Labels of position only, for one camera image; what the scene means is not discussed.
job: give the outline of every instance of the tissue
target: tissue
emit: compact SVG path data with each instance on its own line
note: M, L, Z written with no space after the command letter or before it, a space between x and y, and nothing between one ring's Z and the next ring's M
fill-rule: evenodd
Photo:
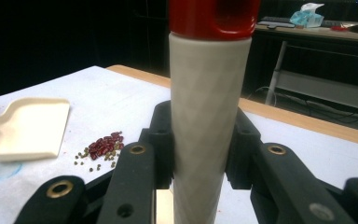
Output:
M324 20L324 17L316 14L316 8L323 6L324 4L307 3L301 7L300 11L297 11L290 18L290 22L294 25L303 26L305 28L319 27Z

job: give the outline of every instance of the thermos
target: thermos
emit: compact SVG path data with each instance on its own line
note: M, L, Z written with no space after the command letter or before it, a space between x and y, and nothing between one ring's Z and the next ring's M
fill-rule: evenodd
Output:
M213 223L259 0L171 0L175 223Z

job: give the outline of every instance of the red lid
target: red lid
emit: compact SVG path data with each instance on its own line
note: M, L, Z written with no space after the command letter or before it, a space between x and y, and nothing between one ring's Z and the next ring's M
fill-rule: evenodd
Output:
M244 39L255 29L259 4L259 0L170 0L170 29L195 39Z

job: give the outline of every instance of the desk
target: desk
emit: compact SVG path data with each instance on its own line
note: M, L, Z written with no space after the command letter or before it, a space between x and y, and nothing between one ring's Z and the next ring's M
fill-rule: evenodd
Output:
M169 86L165 77L116 65L108 70L87 68L0 96L0 113L9 102L25 96L62 97L71 103L57 159L0 163L0 223L12 223L34 191L53 177L76 175L89 183L108 172L110 168L103 161L99 172L88 171L96 166L91 160L84 160L84 168L74 166L75 155L112 131L123 131L126 144L136 141L141 130L148 127L154 105L170 99ZM262 141L287 145L323 181L342 188L345 179L358 176L358 144L347 140L351 135L358 136L358 131L243 99L240 107L261 132ZM233 190L225 180L221 195L215 223L255 223L249 191Z
M308 29L277 27L275 30L269 30L264 25L257 25L255 33L282 40L280 55L278 56L269 84L266 104L269 105L271 103L273 92L276 87L279 87L288 91L358 108L358 86L281 70L286 46L291 41L301 40L310 43L330 43L358 47L358 34L336 32L322 27Z

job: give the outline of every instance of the scoop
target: scoop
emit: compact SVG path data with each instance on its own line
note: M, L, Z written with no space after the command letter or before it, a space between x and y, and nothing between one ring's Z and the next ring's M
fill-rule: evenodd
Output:
M60 151L69 102L22 98L0 116L0 161L55 158Z

